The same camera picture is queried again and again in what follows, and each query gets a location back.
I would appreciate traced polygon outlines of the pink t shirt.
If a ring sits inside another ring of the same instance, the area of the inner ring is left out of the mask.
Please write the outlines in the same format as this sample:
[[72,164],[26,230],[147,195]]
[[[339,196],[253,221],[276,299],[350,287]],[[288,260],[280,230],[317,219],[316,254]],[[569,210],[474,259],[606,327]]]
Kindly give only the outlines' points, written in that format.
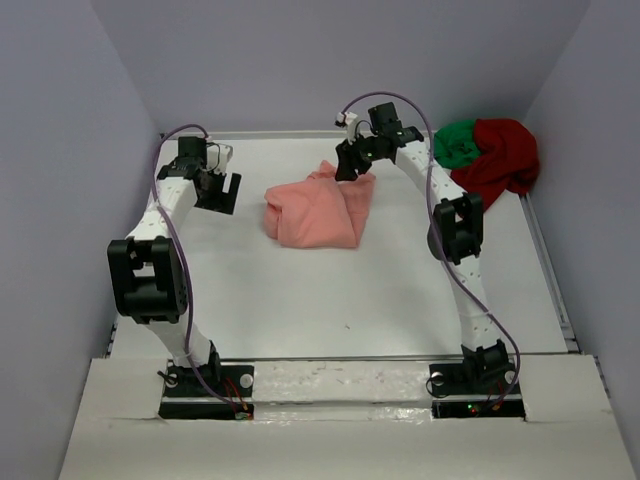
[[306,179],[266,190],[263,228],[281,246],[355,249],[369,217],[376,176],[335,180],[337,168],[322,161]]

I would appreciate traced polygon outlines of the red t shirt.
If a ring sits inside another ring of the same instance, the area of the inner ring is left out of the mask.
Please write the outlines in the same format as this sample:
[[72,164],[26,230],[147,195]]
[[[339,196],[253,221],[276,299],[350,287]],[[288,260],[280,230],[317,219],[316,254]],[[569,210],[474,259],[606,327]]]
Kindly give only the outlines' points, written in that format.
[[487,211],[505,192],[526,195],[540,173],[535,137],[513,119],[478,119],[473,140],[480,156],[454,169],[452,179],[469,193],[482,197]]

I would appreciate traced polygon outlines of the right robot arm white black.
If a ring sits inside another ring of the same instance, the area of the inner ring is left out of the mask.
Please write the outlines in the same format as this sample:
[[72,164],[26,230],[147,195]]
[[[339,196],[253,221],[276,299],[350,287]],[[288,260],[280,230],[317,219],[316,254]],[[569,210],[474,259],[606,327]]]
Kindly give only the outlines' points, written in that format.
[[480,272],[483,200],[457,185],[438,164],[432,131],[403,125],[391,102],[370,108],[368,114],[368,136],[361,133],[357,114],[337,114],[335,124],[346,138],[336,148],[335,178],[353,182],[374,162],[389,160],[413,182],[427,205],[427,245],[446,271],[458,312],[462,359],[431,365],[427,387],[438,399],[486,395],[500,402],[515,387],[518,362],[507,351],[513,338],[487,305]]

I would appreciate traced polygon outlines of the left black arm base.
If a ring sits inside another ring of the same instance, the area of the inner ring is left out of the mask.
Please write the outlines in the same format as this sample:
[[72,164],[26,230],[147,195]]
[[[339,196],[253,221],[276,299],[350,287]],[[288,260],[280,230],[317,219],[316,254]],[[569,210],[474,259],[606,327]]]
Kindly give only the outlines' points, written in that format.
[[190,368],[172,362],[157,371],[163,381],[159,416],[165,420],[248,421],[254,418],[255,367],[248,363],[223,363],[216,377],[199,369],[201,382]]

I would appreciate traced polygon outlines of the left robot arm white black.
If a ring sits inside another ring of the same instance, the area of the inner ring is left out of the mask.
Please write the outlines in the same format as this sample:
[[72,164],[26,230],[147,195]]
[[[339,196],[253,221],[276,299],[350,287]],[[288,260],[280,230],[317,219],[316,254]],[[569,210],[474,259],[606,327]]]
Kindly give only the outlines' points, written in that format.
[[222,367],[216,347],[194,320],[179,230],[194,209],[233,214],[241,176],[226,171],[232,156],[227,144],[179,137],[172,161],[152,161],[150,200],[141,219],[107,247],[118,313],[153,332],[169,352],[178,380],[201,395],[219,388]]

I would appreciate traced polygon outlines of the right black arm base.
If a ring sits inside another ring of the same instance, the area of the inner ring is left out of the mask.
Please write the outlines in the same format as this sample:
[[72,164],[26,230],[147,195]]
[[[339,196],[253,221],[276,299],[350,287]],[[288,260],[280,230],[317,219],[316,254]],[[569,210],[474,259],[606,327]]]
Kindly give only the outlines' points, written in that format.
[[520,418],[525,407],[518,383],[514,380],[514,367],[478,383],[465,376],[461,363],[433,363],[425,389],[432,398],[431,414],[434,419]]

